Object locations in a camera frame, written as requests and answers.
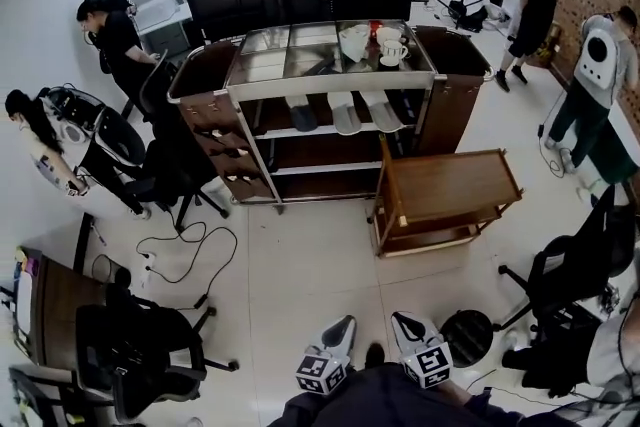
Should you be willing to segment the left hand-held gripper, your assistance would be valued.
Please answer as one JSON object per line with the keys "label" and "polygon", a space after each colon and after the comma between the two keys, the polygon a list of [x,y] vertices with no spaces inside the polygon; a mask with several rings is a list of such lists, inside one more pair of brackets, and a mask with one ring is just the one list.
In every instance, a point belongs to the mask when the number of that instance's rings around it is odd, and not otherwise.
{"label": "left hand-held gripper", "polygon": [[323,396],[336,391],[347,377],[356,333],[355,317],[344,315],[317,334],[295,372],[299,389]]}

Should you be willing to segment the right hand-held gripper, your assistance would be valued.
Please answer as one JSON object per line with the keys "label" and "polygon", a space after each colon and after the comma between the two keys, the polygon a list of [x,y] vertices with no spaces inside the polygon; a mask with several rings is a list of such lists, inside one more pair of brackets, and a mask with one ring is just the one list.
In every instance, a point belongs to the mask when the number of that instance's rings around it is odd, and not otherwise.
{"label": "right hand-held gripper", "polygon": [[[449,344],[440,339],[440,332],[428,319],[416,317],[409,312],[394,312],[391,315],[401,365],[405,374],[421,389],[429,389],[450,379],[453,368]],[[408,353],[409,341],[430,341]]]}

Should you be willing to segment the small wooden side cart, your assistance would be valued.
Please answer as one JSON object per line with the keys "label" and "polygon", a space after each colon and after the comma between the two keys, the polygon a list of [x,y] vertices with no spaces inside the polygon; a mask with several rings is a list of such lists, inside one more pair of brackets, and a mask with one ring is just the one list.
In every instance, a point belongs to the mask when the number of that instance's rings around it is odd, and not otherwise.
{"label": "small wooden side cart", "polygon": [[395,159],[386,138],[380,141],[382,166],[367,217],[378,258],[470,243],[522,199],[503,149]]}

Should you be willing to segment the white slipper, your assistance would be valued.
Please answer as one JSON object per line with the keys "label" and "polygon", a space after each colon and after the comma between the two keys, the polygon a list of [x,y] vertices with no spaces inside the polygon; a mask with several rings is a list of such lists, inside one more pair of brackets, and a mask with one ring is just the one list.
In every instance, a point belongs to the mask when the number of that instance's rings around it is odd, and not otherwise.
{"label": "white slipper", "polygon": [[383,133],[394,133],[403,127],[385,91],[361,91],[373,123]]}
{"label": "white slipper", "polygon": [[351,136],[361,131],[362,123],[357,115],[351,92],[330,92],[327,94],[327,102],[338,134]]}

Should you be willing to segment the dark grey slipper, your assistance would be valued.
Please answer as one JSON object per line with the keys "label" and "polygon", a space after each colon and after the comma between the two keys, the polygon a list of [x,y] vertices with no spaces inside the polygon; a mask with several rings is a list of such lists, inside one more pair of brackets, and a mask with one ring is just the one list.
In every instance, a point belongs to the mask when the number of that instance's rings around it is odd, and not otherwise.
{"label": "dark grey slipper", "polygon": [[303,133],[311,132],[318,126],[316,116],[306,95],[285,97],[294,127]]}

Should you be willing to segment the metal and wood service cart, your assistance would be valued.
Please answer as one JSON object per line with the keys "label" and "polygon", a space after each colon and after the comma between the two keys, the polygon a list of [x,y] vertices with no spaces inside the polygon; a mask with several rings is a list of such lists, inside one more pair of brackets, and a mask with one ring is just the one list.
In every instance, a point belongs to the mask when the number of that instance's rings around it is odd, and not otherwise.
{"label": "metal and wood service cart", "polygon": [[[454,152],[479,89],[494,70],[466,35],[445,27],[393,20],[409,55],[397,70],[379,67],[377,41],[354,63],[340,30],[366,21],[278,26],[239,43],[220,41],[191,52],[168,91],[235,204],[282,211],[294,203],[371,197],[382,165],[380,137],[395,157]],[[339,74],[304,76],[333,55]],[[383,133],[361,91],[385,91],[403,127]],[[330,92],[351,92],[359,133],[337,133]],[[318,126],[298,131],[285,97],[306,95]]]}

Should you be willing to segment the person's black shoe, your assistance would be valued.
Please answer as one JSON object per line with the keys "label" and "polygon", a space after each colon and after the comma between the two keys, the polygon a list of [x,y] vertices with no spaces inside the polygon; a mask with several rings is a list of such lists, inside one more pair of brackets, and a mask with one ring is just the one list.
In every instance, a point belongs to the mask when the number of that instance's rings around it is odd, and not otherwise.
{"label": "person's black shoe", "polygon": [[385,363],[386,356],[383,346],[379,342],[372,342],[366,352],[365,369],[379,367]]}

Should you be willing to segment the grey low cabinet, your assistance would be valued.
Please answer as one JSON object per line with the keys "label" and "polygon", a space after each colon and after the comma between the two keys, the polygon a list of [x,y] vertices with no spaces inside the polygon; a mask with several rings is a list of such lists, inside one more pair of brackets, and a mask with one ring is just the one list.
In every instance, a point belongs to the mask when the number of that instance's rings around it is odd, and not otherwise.
{"label": "grey low cabinet", "polygon": [[141,31],[140,39],[150,53],[175,57],[193,49],[193,20],[186,19]]}

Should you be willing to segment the black round perforated stool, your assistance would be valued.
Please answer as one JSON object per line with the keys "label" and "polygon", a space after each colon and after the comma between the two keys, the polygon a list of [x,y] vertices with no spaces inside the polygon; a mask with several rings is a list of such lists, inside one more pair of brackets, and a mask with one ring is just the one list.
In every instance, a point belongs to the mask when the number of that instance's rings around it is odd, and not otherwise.
{"label": "black round perforated stool", "polygon": [[493,324],[482,312],[459,310],[448,318],[440,333],[449,345],[454,367],[469,368],[489,352],[494,337]]}

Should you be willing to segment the person's dark clothed body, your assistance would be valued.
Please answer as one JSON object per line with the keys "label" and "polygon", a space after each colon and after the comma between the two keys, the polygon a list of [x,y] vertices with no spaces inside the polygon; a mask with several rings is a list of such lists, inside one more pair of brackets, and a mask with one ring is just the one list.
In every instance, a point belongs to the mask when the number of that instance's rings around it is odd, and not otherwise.
{"label": "person's dark clothed body", "polygon": [[352,372],[328,397],[302,393],[268,427],[580,427],[553,412],[525,416],[489,403],[461,400],[442,387],[422,389],[402,367],[385,363]]}

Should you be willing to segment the black office chair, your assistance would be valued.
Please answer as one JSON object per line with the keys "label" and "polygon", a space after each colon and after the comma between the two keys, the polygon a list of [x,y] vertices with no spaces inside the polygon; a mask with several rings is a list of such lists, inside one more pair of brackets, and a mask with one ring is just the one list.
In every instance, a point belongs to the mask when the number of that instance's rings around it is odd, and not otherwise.
{"label": "black office chair", "polygon": [[528,298],[527,304],[493,330],[501,332],[531,313],[541,332],[556,314],[570,305],[601,295],[610,279],[634,260],[636,206],[616,203],[616,187],[609,186],[593,206],[578,232],[553,239],[534,256],[529,275],[521,277],[508,265],[500,275],[513,280]]}
{"label": "black office chair", "polygon": [[206,203],[224,219],[229,212],[203,191],[218,174],[178,106],[168,100],[176,75],[177,68],[162,56],[141,87],[140,105],[151,124],[153,140],[147,146],[141,175],[127,182],[125,190],[139,202],[155,203],[165,211],[179,205],[173,225],[181,233],[191,204]]}
{"label": "black office chair", "polygon": [[209,369],[240,368],[236,360],[205,357],[201,331],[216,315],[215,307],[206,306],[192,324],[178,309],[108,284],[103,303],[76,309],[79,384],[105,396],[123,424],[134,423],[155,403],[198,399]]}

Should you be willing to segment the white power strip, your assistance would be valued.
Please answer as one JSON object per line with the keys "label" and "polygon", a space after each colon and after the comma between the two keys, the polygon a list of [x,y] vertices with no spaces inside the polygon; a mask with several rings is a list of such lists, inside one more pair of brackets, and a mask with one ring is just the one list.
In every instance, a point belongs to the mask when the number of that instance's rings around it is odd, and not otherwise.
{"label": "white power strip", "polygon": [[143,253],[141,258],[142,267],[140,270],[139,283],[140,288],[145,290],[148,288],[151,275],[153,274],[156,255],[154,253]]}

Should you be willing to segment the black waste bin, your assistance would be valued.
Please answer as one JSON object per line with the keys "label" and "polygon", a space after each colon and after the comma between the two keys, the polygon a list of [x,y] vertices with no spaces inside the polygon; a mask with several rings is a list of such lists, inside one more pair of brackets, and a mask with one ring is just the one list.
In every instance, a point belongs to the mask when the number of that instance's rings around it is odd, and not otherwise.
{"label": "black waste bin", "polygon": [[90,275],[102,284],[115,283],[126,289],[131,287],[131,272],[106,254],[99,254],[91,264]]}

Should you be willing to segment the black flat bar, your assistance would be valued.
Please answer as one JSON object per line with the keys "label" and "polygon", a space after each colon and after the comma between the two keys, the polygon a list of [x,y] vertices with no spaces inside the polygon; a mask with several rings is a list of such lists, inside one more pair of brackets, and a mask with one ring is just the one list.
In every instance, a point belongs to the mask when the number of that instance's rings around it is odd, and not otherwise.
{"label": "black flat bar", "polygon": [[304,73],[304,76],[331,75],[339,73],[340,71],[336,69],[336,59],[333,55],[330,55],[309,68]]}

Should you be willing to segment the black upright panel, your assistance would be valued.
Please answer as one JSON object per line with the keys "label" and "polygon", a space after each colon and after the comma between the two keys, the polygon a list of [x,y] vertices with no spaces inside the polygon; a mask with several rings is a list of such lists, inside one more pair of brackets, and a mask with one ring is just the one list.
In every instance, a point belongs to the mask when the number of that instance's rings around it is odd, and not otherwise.
{"label": "black upright panel", "polygon": [[93,223],[94,217],[90,214],[85,213],[82,217],[78,232],[72,267],[73,271],[78,274],[84,273],[85,259]]}

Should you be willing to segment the brown wooden desk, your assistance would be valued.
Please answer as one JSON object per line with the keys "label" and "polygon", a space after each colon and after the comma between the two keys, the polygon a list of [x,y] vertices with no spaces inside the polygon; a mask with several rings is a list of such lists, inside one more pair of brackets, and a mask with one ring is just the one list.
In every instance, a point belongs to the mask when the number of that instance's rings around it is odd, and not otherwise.
{"label": "brown wooden desk", "polygon": [[[76,369],[76,310],[99,304],[103,284],[74,272],[42,252],[19,247],[15,253],[13,290],[9,293],[14,345],[34,364],[57,370]],[[31,319],[19,324],[17,282],[21,272],[33,277]]]}

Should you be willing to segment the white paper bag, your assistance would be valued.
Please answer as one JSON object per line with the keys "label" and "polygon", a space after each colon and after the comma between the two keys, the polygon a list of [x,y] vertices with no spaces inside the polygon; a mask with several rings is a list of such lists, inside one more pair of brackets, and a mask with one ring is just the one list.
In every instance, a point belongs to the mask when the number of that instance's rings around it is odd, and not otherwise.
{"label": "white paper bag", "polygon": [[347,27],[338,33],[342,53],[354,63],[365,58],[370,38],[368,24],[357,24]]}

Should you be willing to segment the plain white cup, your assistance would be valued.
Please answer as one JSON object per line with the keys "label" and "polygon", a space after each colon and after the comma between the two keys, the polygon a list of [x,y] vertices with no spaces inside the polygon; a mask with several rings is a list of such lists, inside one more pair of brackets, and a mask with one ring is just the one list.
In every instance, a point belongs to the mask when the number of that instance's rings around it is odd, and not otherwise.
{"label": "plain white cup", "polygon": [[403,44],[406,39],[400,29],[390,26],[380,26],[376,31],[376,41],[380,47],[383,47],[388,41]]}

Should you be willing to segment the white tablet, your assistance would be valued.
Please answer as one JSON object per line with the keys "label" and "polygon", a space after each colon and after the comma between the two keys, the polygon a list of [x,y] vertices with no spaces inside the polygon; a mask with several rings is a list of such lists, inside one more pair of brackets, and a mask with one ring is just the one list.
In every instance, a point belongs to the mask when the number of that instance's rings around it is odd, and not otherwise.
{"label": "white tablet", "polygon": [[27,325],[31,319],[31,296],[33,277],[21,272],[17,282],[16,314],[19,324]]}

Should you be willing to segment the black and white backpack rig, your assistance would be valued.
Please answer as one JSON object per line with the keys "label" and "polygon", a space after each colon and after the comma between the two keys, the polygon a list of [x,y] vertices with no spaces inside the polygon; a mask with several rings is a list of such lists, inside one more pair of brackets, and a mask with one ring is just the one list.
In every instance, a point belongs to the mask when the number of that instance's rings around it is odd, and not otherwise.
{"label": "black and white backpack rig", "polygon": [[71,167],[80,167],[92,147],[126,166],[143,164],[146,150],[138,132],[101,100],[64,86],[43,88],[38,98]]}

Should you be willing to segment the black floor bag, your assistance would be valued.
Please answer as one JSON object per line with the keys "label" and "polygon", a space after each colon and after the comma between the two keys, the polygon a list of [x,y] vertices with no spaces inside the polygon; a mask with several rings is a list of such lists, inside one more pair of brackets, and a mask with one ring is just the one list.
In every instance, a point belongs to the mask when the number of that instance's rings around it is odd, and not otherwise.
{"label": "black floor bag", "polygon": [[456,29],[479,33],[488,18],[487,0],[451,0],[447,11]]}

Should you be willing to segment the white round-window backpack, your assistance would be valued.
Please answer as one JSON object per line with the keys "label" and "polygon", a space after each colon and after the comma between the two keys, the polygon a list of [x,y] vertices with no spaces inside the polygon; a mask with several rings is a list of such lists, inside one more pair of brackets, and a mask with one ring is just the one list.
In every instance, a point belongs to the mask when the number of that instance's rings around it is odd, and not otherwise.
{"label": "white round-window backpack", "polygon": [[619,46],[604,29],[593,28],[582,45],[574,75],[598,91],[613,90],[617,81]]}

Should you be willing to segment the black frame desk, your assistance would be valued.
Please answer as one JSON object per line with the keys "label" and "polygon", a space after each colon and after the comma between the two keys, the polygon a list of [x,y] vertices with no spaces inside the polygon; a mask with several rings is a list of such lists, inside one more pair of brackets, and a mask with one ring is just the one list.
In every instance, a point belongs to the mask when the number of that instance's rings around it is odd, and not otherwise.
{"label": "black frame desk", "polygon": [[84,390],[74,371],[42,375],[11,366],[9,381],[20,427],[113,427],[112,402]]}

